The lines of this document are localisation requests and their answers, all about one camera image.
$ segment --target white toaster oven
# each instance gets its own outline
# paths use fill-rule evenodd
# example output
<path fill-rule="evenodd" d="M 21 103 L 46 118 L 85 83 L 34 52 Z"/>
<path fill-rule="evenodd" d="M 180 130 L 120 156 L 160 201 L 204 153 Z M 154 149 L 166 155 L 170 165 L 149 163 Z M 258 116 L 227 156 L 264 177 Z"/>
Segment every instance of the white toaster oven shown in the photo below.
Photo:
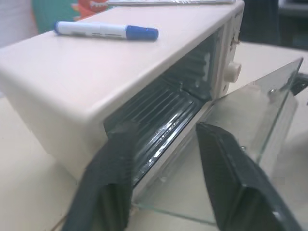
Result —
<path fill-rule="evenodd" d="M 47 32 L 0 50 L 0 88 L 76 179 L 114 129 L 138 124 L 133 201 L 196 141 L 198 121 L 232 133 L 270 175 L 296 109 L 289 88 L 301 60 L 224 96 L 241 70 L 233 58 L 243 10 L 241 0 L 113 8 L 84 21 L 154 27 L 158 40 Z"/>

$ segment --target marker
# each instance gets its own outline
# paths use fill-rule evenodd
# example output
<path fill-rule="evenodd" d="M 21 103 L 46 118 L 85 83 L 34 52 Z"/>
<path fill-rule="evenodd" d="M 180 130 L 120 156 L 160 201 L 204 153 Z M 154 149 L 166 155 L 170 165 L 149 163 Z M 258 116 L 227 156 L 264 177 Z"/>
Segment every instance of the marker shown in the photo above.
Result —
<path fill-rule="evenodd" d="M 158 30 L 155 28 L 105 23 L 56 22 L 54 24 L 54 32 L 58 35 L 108 39 L 155 41 L 158 38 Z"/>

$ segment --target oven door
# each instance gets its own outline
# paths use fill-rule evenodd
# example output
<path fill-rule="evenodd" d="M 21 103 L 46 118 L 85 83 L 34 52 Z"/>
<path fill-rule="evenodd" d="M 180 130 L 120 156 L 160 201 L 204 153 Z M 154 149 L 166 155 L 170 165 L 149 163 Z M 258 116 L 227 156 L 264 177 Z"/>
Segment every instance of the oven door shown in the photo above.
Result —
<path fill-rule="evenodd" d="M 297 107 L 292 87 L 301 63 L 213 102 L 191 139 L 134 199 L 142 211 L 128 229 L 172 222 L 168 230 L 301 230 L 268 180 Z"/>

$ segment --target white knob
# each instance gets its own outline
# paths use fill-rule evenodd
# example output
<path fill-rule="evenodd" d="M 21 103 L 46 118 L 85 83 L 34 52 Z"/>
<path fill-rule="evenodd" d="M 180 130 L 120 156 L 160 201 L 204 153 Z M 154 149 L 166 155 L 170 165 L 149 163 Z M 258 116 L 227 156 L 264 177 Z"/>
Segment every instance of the white knob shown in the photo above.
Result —
<path fill-rule="evenodd" d="M 225 70 L 224 79 L 227 82 L 235 83 L 239 78 L 242 65 L 234 62 L 230 62 Z"/>

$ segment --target white table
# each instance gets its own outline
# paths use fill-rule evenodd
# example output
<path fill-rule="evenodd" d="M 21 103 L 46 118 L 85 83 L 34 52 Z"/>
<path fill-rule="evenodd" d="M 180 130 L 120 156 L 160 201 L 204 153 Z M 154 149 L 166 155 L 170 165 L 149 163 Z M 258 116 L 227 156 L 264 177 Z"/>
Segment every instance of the white table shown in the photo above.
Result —
<path fill-rule="evenodd" d="M 242 63 L 238 81 L 229 92 L 304 57 L 301 72 L 308 73 L 308 52 L 242 43 L 235 60 Z M 298 219 L 308 214 L 308 90 L 296 96 L 299 107 L 274 171 L 273 183 Z M 50 231 L 65 215 L 77 182 L 48 155 L 5 98 L 0 99 L 0 230 Z M 156 215 L 163 226 L 164 218 Z M 172 230 L 174 226 L 164 226 Z M 193 224 L 195 230 L 204 226 Z M 207 231 L 216 230 L 208 227 Z"/>

